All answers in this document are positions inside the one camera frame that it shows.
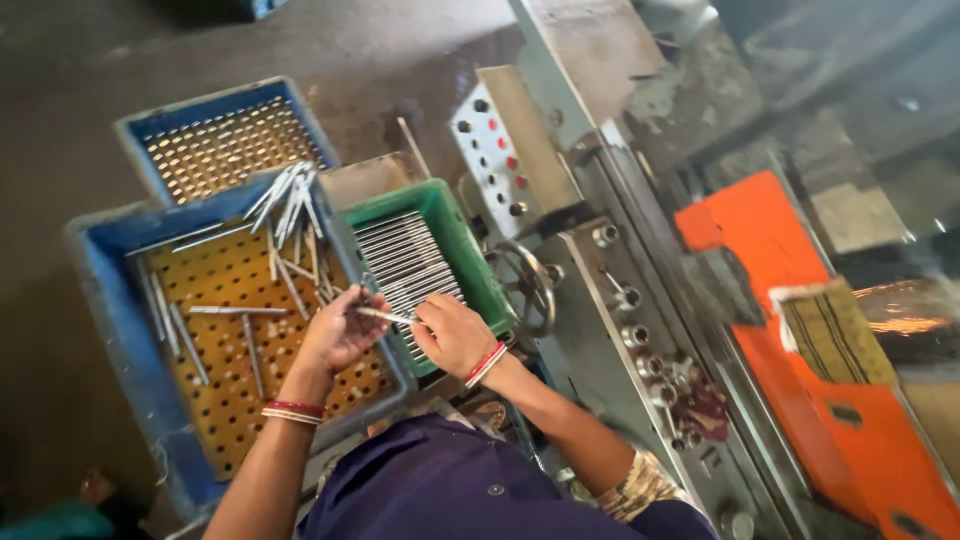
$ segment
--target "orange metal cover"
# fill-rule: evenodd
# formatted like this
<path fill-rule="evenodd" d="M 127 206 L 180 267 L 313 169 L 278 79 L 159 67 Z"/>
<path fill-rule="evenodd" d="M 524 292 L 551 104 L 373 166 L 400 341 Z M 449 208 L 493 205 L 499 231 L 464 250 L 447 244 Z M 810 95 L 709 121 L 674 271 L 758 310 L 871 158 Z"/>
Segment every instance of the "orange metal cover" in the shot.
<path fill-rule="evenodd" d="M 770 288 L 826 282 L 829 274 L 777 177 L 756 174 L 675 218 L 691 250 L 727 246 L 750 274 L 766 326 L 732 330 L 817 491 L 886 538 L 916 538 L 898 517 L 960 538 L 960 508 L 893 391 L 824 382 L 780 344 Z M 834 419 L 831 404 L 854 408 L 863 425 Z"/>

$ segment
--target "button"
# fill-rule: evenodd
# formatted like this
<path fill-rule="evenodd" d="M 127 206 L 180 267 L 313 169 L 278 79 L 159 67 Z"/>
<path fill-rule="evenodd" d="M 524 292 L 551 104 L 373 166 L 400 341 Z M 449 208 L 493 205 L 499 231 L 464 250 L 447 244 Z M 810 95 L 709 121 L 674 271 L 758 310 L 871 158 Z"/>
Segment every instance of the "button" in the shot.
<path fill-rule="evenodd" d="M 523 203 L 513 203 L 510 205 L 510 215 L 520 217 L 527 211 L 527 206 Z"/>

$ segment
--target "orange perforated tray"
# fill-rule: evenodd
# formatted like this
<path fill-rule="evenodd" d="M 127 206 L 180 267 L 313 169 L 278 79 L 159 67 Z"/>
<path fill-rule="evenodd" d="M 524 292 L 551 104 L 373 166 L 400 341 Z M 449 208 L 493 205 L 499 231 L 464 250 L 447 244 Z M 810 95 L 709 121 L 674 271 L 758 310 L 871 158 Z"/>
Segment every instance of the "orange perforated tray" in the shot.
<path fill-rule="evenodd" d="M 252 315 L 260 373 L 266 399 L 272 399 L 290 369 L 306 332 L 294 300 L 280 275 L 270 279 L 265 232 L 239 231 L 199 246 L 173 252 L 172 245 L 146 254 L 148 272 L 156 272 L 167 302 L 175 303 L 210 379 L 205 386 L 189 353 L 181 342 L 181 354 L 173 356 L 162 344 L 180 395 L 217 474 L 233 477 L 250 450 L 265 418 L 264 405 L 257 397 L 247 341 L 238 315 L 189 313 L 191 306 L 286 307 L 283 316 Z M 336 259 L 326 254 L 328 277 L 334 285 L 347 288 Z M 280 255 L 294 258 L 294 242 L 288 240 Z M 303 242 L 300 266 L 312 272 L 310 252 Z M 291 272 L 294 284 L 313 313 L 318 307 L 313 281 Z M 393 388 L 393 376 L 381 369 L 379 353 L 367 351 L 351 369 L 337 376 L 326 402 L 326 417 L 334 418 L 374 400 Z"/>

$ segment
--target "concrete floor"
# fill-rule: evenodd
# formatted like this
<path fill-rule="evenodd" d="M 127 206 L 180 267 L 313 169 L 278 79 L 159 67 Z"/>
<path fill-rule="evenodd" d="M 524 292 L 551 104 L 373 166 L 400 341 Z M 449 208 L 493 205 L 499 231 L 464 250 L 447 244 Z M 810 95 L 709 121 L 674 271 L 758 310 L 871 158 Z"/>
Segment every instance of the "concrete floor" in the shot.
<path fill-rule="evenodd" d="M 61 238 L 74 216 L 147 196 L 115 119 L 288 75 L 345 163 L 398 149 L 404 115 L 434 174 L 454 179 L 464 166 L 444 122 L 473 68 L 513 61 L 522 42 L 505 0 L 293 0 L 255 24 L 204 24 L 178 7 L 0 6 L 0 501 L 10 518 L 74 495 L 95 465 L 153 496 L 153 459 Z"/>

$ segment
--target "green plastic crate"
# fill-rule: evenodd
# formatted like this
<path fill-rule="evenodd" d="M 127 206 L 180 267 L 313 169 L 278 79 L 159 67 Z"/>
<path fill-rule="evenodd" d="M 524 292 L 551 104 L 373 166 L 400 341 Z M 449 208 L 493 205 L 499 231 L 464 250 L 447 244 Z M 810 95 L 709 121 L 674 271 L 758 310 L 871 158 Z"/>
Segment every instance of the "green plastic crate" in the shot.
<path fill-rule="evenodd" d="M 423 215 L 427 228 L 437 240 L 437 247 L 460 284 L 467 306 L 480 313 L 494 335 L 512 328 L 515 317 L 507 304 L 503 285 L 493 276 L 493 270 L 480 253 L 467 219 L 445 181 L 434 178 L 384 193 L 344 213 L 348 225 L 356 230 L 368 222 L 414 209 Z M 410 351 L 403 349 L 400 353 L 408 362 L 413 361 Z M 417 377 L 437 370 L 427 359 L 416 362 L 413 367 Z"/>

